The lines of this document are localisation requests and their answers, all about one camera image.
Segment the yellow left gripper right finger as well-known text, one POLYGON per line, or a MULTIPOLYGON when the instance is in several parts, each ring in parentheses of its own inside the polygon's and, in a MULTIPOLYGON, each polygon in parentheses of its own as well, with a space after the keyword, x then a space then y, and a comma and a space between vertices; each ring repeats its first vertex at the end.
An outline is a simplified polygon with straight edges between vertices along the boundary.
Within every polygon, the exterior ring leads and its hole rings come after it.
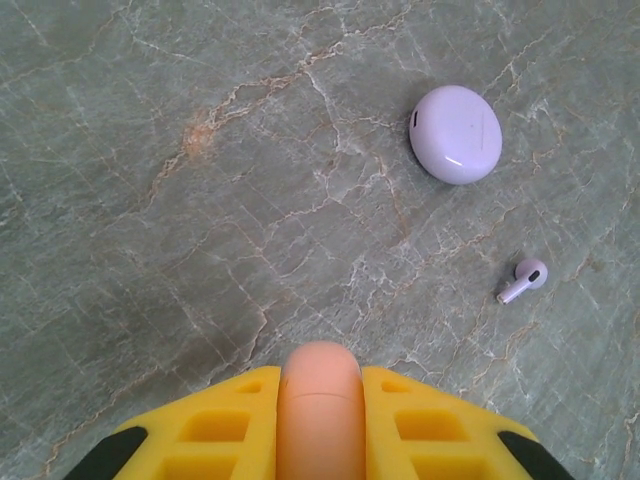
POLYGON ((570 479, 525 426, 382 367, 362 369, 368 479, 570 479))

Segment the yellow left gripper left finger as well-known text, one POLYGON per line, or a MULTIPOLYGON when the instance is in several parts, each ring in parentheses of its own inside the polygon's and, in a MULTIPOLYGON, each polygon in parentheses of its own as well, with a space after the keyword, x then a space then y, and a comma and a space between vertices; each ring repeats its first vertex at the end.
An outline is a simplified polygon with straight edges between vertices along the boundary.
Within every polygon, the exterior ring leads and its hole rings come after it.
POLYGON ((267 366, 133 417, 68 479, 274 479, 280 369, 267 366))

